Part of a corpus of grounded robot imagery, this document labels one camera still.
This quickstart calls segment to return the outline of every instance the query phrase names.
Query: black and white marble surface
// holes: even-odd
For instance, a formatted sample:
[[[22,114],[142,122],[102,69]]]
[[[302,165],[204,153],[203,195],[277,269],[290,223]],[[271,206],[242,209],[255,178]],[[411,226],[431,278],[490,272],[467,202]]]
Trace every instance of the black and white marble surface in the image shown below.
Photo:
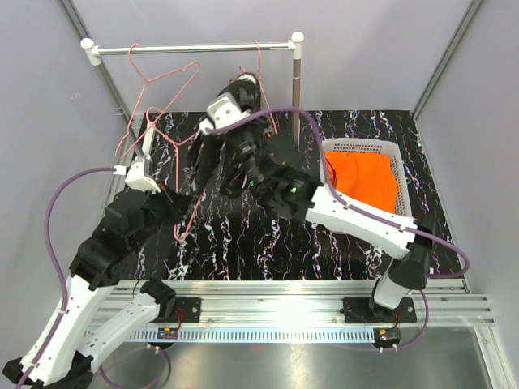
[[[409,111],[311,114],[325,138],[369,138],[397,143],[414,217],[433,215],[438,223],[436,233],[451,241]],[[161,119],[159,128],[170,138],[181,141],[195,132],[200,116],[201,113],[169,113]],[[282,114],[277,120],[281,133],[290,136],[288,116]],[[301,149],[305,156],[302,169],[318,175],[318,152],[306,123],[302,124]],[[180,147],[182,193],[187,191],[187,150],[187,144]],[[159,135],[152,158],[157,169],[154,177],[174,188],[174,148]],[[188,238],[184,242],[175,241],[172,226],[165,226],[131,261],[127,278],[154,275],[165,280],[359,280],[379,276],[389,264],[390,258],[367,242],[330,233],[321,225],[267,214],[248,194],[240,199],[225,199],[218,194],[219,184],[218,178],[213,178],[208,185]],[[435,248],[432,267],[437,273],[460,270],[457,256],[441,246]]]

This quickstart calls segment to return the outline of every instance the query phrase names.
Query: metal rod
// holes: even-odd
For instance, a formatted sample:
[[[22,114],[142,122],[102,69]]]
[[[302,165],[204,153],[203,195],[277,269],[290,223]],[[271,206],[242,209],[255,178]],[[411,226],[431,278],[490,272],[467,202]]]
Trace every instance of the metal rod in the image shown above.
[[[70,22],[72,28],[74,29],[76,36],[80,40],[87,38],[89,36],[88,30],[72,0],[58,0],[58,3],[63,9],[63,12]],[[128,110],[128,107],[126,106],[121,94],[119,93],[119,90],[115,86],[115,82],[112,80],[112,77],[106,69],[105,64],[101,63],[98,66],[94,66],[94,68],[97,75],[99,76],[99,79],[105,86],[105,89],[108,92],[110,98],[112,99],[114,109],[116,111],[115,113],[125,119],[125,126],[123,129],[126,133],[126,125],[130,120],[130,111]],[[130,131],[128,138],[130,138],[131,143],[134,143],[137,140],[137,137],[133,131]],[[144,156],[142,148],[139,144],[135,145],[134,150],[137,156]]]
[[[432,73],[432,76],[429,79],[429,82],[427,83],[425,90],[418,99],[418,103],[414,107],[414,120],[418,119],[418,117],[422,113],[423,108],[429,101],[431,94],[435,90],[436,85],[440,81],[441,76],[444,74],[448,64],[451,62],[451,59],[453,59],[453,56],[456,53],[458,47],[460,46],[461,41],[465,37],[467,30],[474,21],[475,16],[478,14],[479,10],[481,9],[481,5],[484,2],[485,0],[472,0],[472,2],[469,4],[467,11],[463,15],[463,18],[461,18],[461,21],[458,24],[456,31],[454,32],[453,37],[448,43],[447,49],[445,49],[444,54],[440,59],[440,62],[438,62],[438,65],[436,66],[435,71]]]
[[[301,104],[301,60],[294,59],[292,70],[292,106],[299,107]],[[291,128],[294,143],[299,148],[299,112],[291,113]]]
[[[286,43],[260,43],[262,50],[294,50],[294,45],[290,42]],[[225,52],[225,51],[257,51],[258,45],[252,44],[236,44],[236,45],[184,45],[184,46],[148,46],[135,47],[131,50],[133,54],[152,54],[152,53],[207,53],[207,52]],[[121,55],[128,54],[129,47],[119,48],[101,48],[99,47],[94,55]]]

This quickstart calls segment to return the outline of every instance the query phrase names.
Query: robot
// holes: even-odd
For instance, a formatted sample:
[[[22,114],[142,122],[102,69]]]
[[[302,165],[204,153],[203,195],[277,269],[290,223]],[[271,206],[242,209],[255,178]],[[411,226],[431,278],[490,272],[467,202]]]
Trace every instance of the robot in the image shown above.
[[[434,233],[432,220],[418,225],[414,218],[389,214],[340,195],[356,208],[401,226],[390,229],[344,207],[318,177],[297,169],[302,154],[293,144],[287,147],[278,135],[272,134],[267,118],[247,121],[260,106],[260,86],[252,73],[232,80],[208,106],[188,154],[192,171],[189,195],[175,193],[164,182],[153,180],[151,161],[146,158],[137,158],[128,170],[117,167],[126,175],[128,189],[114,197],[92,236],[79,246],[69,267],[66,312],[61,311],[60,301],[30,351],[7,362],[4,375],[13,383],[23,380],[23,385],[34,389],[86,389],[93,373],[133,331],[154,320],[171,321],[176,293],[160,280],[151,279],[123,310],[94,333],[85,335],[97,308],[121,280],[128,256],[161,226],[182,222],[220,163],[222,195],[236,198],[250,191],[270,212],[354,235],[391,255],[393,261],[376,283],[367,307],[375,318],[394,318],[411,289],[425,288],[432,243],[405,228]],[[229,126],[236,128],[225,130]],[[51,331],[58,316],[61,321]],[[33,365],[37,353],[41,357]]]

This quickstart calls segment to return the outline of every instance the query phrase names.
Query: vertical metal pole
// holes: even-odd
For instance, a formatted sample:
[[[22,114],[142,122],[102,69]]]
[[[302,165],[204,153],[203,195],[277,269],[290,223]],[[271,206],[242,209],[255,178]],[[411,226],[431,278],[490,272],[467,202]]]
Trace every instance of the vertical metal pole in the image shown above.
[[[78,10],[75,8],[74,3],[72,0],[58,0],[59,5],[63,9],[63,12],[65,13],[66,18],[71,23],[72,28],[74,28],[76,36],[83,40],[85,38],[89,37],[88,30],[84,24],[84,21],[81,19],[81,16],[79,15]],[[84,43],[82,42],[81,47],[85,49]],[[90,59],[90,63],[93,65],[95,72],[99,76],[99,79],[105,86],[106,91],[108,92],[110,98],[113,101],[114,109],[116,111],[116,114],[123,117],[125,119],[126,124],[130,121],[130,111],[128,107],[126,106],[123,98],[121,97],[121,94],[119,93],[119,90],[115,86],[114,81],[112,80],[112,77],[110,76],[110,73],[106,69],[106,66],[104,63],[102,63],[101,59],[99,58],[99,61],[92,61],[92,58],[88,56]],[[130,135],[128,136],[130,138],[131,143],[134,143],[137,140],[137,137],[135,136],[133,131],[130,131]],[[137,156],[143,156],[142,148],[139,144],[136,144],[134,147],[135,154]]]
[[[441,79],[441,76],[444,74],[445,69],[451,62],[451,59],[456,53],[457,48],[460,46],[461,41],[463,40],[467,30],[474,21],[474,18],[478,14],[479,10],[481,9],[481,5],[484,2],[485,0],[472,0],[472,2],[470,2],[469,6],[467,7],[467,11],[463,15],[463,18],[461,18],[461,21],[458,24],[453,37],[448,43],[447,49],[445,49],[440,62],[438,62],[435,71],[432,73],[432,76],[427,83],[427,86],[418,99],[418,103],[416,103],[416,106],[413,109],[414,120],[418,119],[418,116],[420,116],[420,113],[422,113],[425,104],[429,101],[431,94],[435,90],[436,85]]]
[[[299,107],[301,104],[301,57],[302,57],[302,41],[304,35],[302,32],[292,34],[292,41],[295,43],[296,49],[293,51],[293,68],[292,68],[292,106]],[[290,128],[294,143],[299,148],[300,121],[299,113],[292,112],[290,117]]]

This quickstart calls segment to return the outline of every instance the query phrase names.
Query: gray floor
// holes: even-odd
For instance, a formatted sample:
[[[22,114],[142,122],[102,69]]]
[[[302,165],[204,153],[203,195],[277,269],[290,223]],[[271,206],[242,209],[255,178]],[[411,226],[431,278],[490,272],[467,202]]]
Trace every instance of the gray floor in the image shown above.
[[[416,332],[407,330],[406,337]],[[128,388],[143,387],[161,359],[124,344],[106,361],[107,375]],[[479,389],[490,388],[474,334],[467,329],[429,329],[413,348],[399,353],[358,351],[364,345],[176,344],[168,350],[172,372],[165,389]],[[97,375],[92,389],[109,387]]]

